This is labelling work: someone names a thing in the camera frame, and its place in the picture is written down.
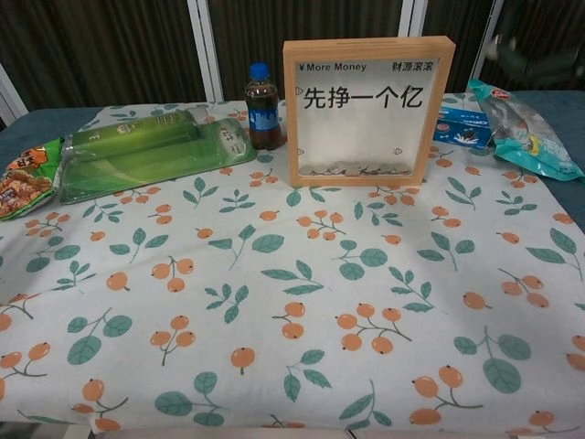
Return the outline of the teal clear snack bag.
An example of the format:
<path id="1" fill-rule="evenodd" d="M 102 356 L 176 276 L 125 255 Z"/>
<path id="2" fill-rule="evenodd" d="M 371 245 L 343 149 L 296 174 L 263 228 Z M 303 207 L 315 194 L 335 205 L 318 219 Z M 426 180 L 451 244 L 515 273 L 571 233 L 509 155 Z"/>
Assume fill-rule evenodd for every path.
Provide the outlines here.
<path id="1" fill-rule="evenodd" d="M 495 154 L 532 173 L 566 182 L 585 177 L 545 119 L 511 92 L 468 81 L 492 129 Z"/>

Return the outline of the small cola bottle blue cap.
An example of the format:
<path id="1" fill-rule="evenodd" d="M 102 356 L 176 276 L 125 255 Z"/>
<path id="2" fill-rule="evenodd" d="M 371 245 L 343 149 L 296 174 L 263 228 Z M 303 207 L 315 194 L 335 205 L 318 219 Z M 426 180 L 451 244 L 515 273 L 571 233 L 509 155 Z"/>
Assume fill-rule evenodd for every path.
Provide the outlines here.
<path id="1" fill-rule="evenodd" d="M 244 95 L 250 140 L 257 150 L 275 150 L 282 144 L 278 89 L 270 80 L 269 66 L 265 62 L 252 63 L 249 77 Z"/>

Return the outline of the dark pleated partition screen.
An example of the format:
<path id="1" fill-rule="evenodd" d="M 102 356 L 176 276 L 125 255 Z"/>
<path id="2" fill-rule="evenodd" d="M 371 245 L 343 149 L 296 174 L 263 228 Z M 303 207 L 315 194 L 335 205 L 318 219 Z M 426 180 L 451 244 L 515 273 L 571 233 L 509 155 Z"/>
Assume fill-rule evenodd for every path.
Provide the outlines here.
<path id="1" fill-rule="evenodd" d="M 585 47 L 585 0 L 503 0 L 479 74 L 480 80 L 509 91 L 585 91 L 585 73 L 578 79 L 542 87 L 511 80 L 495 61 L 498 35 L 514 38 L 516 51 L 529 59 Z"/>
<path id="2" fill-rule="evenodd" d="M 206 1 L 223 102 L 244 99 L 255 62 L 268 65 L 283 99 L 286 41 L 407 36 L 417 0 Z"/>
<path id="3" fill-rule="evenodd" d="M 399 27 L 412 27 L 416 2 L 422 2 L 424 18 L 420 33 L 423 36 L 446 36 L 456 46 L 445 88 L 446 92 L 466 91 L 473 76 L 477 58 L 483 45 L 494 0 L 398 0 Z"/>
<path id="4" fill-rule="evenodd" d="M 205 102 L 197 0 L 0 0 L 0 66 L 27 111 Z"/>

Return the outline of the floral leaf and berry tablecloth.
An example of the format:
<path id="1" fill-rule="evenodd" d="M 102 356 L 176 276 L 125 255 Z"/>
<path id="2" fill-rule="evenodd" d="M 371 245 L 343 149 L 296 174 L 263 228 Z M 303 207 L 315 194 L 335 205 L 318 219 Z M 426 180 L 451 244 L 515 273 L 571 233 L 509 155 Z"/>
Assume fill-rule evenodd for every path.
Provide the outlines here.
<path id="1" fill-rule="evenodd" d="M 585 180 L 460 146 L 418 187 L 285 149 L 0 223 L 0 425 L 585 439 Z"/>

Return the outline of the green plastic tea package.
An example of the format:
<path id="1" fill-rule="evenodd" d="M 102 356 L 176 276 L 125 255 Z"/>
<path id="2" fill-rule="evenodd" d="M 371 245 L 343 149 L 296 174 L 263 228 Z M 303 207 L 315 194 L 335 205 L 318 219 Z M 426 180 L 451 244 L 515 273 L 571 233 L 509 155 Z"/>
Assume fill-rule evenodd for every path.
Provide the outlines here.
<path id="1" fill-rule="evenodd" d="M 122 121 L 65 138 L 59 202 L 74 204 L 255 157 L 237 120 L 211 122 L 202 107 Z"/>

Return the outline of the wooden frame money box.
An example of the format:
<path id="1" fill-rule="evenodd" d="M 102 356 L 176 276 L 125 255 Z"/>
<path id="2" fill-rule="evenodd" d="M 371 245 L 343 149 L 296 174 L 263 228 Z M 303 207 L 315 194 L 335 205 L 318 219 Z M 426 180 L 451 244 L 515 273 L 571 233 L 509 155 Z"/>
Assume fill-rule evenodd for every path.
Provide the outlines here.
<path id="1" fill-rule="evenodd" d="M 455 44 L 446 36 L 292 40 L 283 45 L 290 182 L 417 186 Z M 404 164 L 409 175 L 304 177 L 301 166 Z"/>

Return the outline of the blue Oreo cookie box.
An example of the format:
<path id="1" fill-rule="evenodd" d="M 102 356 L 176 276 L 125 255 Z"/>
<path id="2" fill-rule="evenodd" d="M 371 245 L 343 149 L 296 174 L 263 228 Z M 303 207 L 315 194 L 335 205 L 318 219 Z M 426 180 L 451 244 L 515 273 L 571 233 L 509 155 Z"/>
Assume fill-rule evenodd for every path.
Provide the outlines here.
<path id="1" fill-rule="evenodd" d="M 449 145 L 485 149 L 492 137 L 487 116 L 483 112 L 442 106 L 433 140 Z"/>

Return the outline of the green orange snack bag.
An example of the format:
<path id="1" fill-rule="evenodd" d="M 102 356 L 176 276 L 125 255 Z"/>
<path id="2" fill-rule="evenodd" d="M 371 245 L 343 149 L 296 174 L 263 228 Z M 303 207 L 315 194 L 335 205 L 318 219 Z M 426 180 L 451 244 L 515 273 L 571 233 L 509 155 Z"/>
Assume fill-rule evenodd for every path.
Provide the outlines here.
<path id="1" fill-rule="evenodd" d="M 63 141 L 29 148 L 8 165 L 0 178 L 0 220 L 23 216 L 55 195 Z"/>

